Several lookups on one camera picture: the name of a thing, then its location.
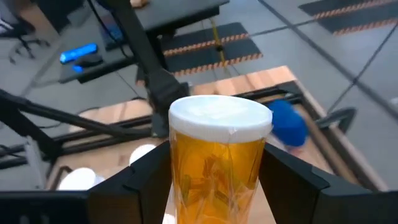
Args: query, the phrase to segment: wooden platform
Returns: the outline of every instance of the wooden platform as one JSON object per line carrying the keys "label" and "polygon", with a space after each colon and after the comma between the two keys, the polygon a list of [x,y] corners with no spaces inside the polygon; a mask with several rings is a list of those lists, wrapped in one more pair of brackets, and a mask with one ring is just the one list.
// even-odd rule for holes
{"label": "wooden platform", "polygon": [[[289,81],[297,82],[296,78],[292,75],[291,71],[287,67],[279,67],[270,70],[264,70],[261,72],[250,73],[247,75],[241,75],[235,78],[220,80],[213,83],[198,85],[193,88],[192,93],[194,95],[235,95],[239,93],[245,93],[253,90],[271,87]],[[312,96],[307,91],[305,91],[300,83],[298,83],[298,85],[301,86],[305,97],[311,101],[312,106],[317,110],[317,112],[320,114],[324,114],[322,108],[312,98]],[[281,97],[282,96],[276,95],[272,96],[271,98]],[[258,101],[269,100],[270,98],[268,97],[259,99]],[[358,180],[353,175],[348,165],[343,162],[343,160],[339,157],[333,147],[328,143],[327,139],[317,128],[305,109],[300,105],[295,106],[295,108],[305,118],[311,136],[315,136],[317,138],[317,142],[320,142],[322,144],[323,153],[328,154],[328,157],[332,158],[332,163],[334,167],[337,167],[339,174],[342,174],[345,179],[352,183],[358,183]],[[87,111],[80,116],[101,121],[103,123],[115,123],[117,121],[137,118],[140,116],[149,115],[151,113],[152,109],[146,101],[134,100],[100,108],[98,110]],[[342,144],[348,147],[350,151],[352,151],[352,153],[356,153],[356,149],[349,143],[345,136],[338,129],[332,129],[334,134],[339,136]],[[79,128],[77,127],[70,128],[70,131],[77,130],[79,130]],[[140,139],[138,141],[131,141],[115,146],[96,149],[93,151],[86,151],[79,154],[63,156],[58,160],[53,169],[52,175],[49,178],[49,185],[52,183],[57,169],[60,166],[64,165],[67,165],[72,169],[77,169],[79,167],[89,167],[93,169],[97,174],[102,175],[105,178],[111,177],[124,167],[128,166],[131,152],[135,150],[136,147],[142,144],[149,143],[158,145],[162,141],[164,141],[164,139]],[[271,144],[276,144],[276,146],[278,146],[278,143],[275,141],[272,141]],[[317,145],[315,145],[313,139],[309,137],[305,145],[301,148],[300,152],[296,156],[320,169],[323,169],[329,173],[333,173],[330,165],[327,163],[322,155],[323,154],[320,152],[320,149],[317,147]],[[372,169],[369,169],[369,175],[373,176],[375,179],[378,178],[376,174],[372,173]],[[166,212],[174,214],[173,206],[168,205]],[[249,215],[249,223],[275,223],[272,212],[268,206],[266,197],[264,195],[264,192],[262,191],[261,186],[257,188],[257,192],[254,197],[252,209]]]}

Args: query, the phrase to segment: amber liquid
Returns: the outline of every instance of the amber liquid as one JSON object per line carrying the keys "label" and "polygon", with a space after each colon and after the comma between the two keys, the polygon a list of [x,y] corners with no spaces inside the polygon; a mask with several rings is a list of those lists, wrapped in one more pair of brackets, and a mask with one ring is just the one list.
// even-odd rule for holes
{"label": "amber liquid", "polygon": [[265,139],[222,144],[170,130],[177,223],[247,223]]}

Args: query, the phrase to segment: glass of beer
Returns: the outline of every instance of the glass of beer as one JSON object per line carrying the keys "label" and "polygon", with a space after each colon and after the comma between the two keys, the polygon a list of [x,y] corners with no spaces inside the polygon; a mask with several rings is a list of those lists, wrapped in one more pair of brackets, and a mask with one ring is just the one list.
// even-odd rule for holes
{"label": "glass of beer", "polygon": [[233,96],[189,96],[172,103],[169,120],[177,223],[247,223],[271,110]]}

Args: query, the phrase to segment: gray floor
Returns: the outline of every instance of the gray floor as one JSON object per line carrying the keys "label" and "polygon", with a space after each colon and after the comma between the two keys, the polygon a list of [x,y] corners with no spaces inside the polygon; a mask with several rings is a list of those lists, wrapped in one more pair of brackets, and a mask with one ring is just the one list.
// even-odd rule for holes
{"label": "gray floor", "polygon": [[[293,24],[312,19],[297,7],[311,1],[265,0]],[[220,13],[219,16],[215,17],[215,22],[218,25],[240,22],[250,34],[258,34],[265,30],[285,26],[278,17],[257,0],[231,0],[229,4],[221,7]],[[81,34],[81,31],[92,29],[94,25],[93,18],[90,18],[82,28],[70,29],[64,33],[61,42],[67,41],[68,38],[78,38],[76,36]],[[210,27],[208,20],[198,22],[179,29],[177,34],[185,34],[208,27]],[[386,38],[392,26],[364,30],[338,37],[332,36],[314,22],[299,26],[298,29],[355,76],[359,74]],[[350,84],[349,80],[335,66],[325,60],[290,29],[256,35],[252,39],[260,48],[264,57],[259,60],[239,63],[234,68],[228,67],[232,76],[287,65],[326,110]],[[394,86],[398,81],[394,76],[394,71],[397,69],[394,61],[398,56],[397,45],[398,33],[395,32],[361,78],[362,83],[388,102],[398,97],[398,89]],[[51,55],[51,51],[54,51],[54,49],[56,47],[53,47],[46,54]],[[37,77],[35,81],[38,83],[47,83],[57,79],[60,74],[60,64],[55,60],[49,65],[45,72],[42,70],[42,73],[38,75],[37,72],[42,67],[42,63],[38,61],[24,60],[24,63],[13,66],[6,60],[0,60],[0,67],[3,71],[6,71],[6,75],[0,77],[0,88],[14,94],[24,95],[28,99],[43,105],[71,113],[78,113],[95,106],[112,105],[134,98],[136,94],[122,81],[119,75],[126,79],[139,95],[145,96],[145,91],[134,84],[137,70],[135,65],[118,71],[118,74],[111,73],[84,85],[74,81],[64,85],[53,83],[40,88],[32,88],[31,83],[34,77]],[[182,77],[180,80],[189,81],[196,85],[228,77],[229,75],[225,74],[222,69],[218,69]],[[398,144],[397,122],[356,87],[348,92],[337,108],[344,106],[355,106],[359,110],[357,118],[348,132],[349,139],[364,154],[388,186],[392,189],[398,189],[398,178],[394,175],[398,168],[395,162],[398,157],[398,151],[395,150]],[[32,116],[31,119],[39,125],[54,123]],[[66,125],[61,125],[59,128],[46,129],[45,132],[51,136],[56,136],[66,133],[67,130]],[[1,144],[5,145],[22,141],[7,127],[0,130],[0,139]],[[26,168],[0,171],[0,189],[30,189],[32,186],[33,180]]]}

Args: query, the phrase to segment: blue sponge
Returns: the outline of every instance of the blue sponge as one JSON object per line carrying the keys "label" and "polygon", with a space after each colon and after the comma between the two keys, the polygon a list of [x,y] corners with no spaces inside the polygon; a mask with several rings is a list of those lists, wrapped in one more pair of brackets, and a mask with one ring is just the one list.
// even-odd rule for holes
{"label": "blue sponge", "polygon": [[305,143],[308,129],[304,119],[284,100],[268,105],[272,114],[272,133],[286,146],[299,147]]}

